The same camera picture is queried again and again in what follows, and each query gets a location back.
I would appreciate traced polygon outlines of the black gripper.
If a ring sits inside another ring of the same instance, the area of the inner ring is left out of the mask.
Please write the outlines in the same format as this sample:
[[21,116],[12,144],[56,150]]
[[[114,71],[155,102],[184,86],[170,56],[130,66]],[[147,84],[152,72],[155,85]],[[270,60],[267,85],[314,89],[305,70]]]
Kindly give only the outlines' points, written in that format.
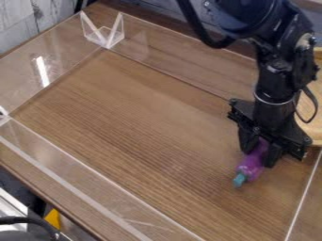
[[262,138],[269,143],[265,167],[273,168],[279,158],[289,154],[302,161],[306,157],[311,138],[295,120],[295,107],[299,94],[283,103],[254,101],[237,98],[228,100],[227,117],[237,122],[239,146],[249,154]]

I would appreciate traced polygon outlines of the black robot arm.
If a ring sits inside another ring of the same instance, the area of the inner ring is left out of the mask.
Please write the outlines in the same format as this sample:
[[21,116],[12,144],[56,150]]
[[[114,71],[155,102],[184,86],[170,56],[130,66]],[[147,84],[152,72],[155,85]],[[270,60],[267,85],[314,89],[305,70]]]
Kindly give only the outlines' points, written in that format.
[[223,49],[237,40],[255,47],[258,81],[254,100],[231,99],[227,116],[238,124],[239,145],[251,153],[261,140],[269,144],[262,165],[271,168],[289,154],[302,159],[311,137],[299,127],[310,122],[298,112],[302,95],[313,98],[309,84],[317,80],[313,23],[290,0],[208,0],[226,36],[214,40],[190,0],[176,0],[199,40]]

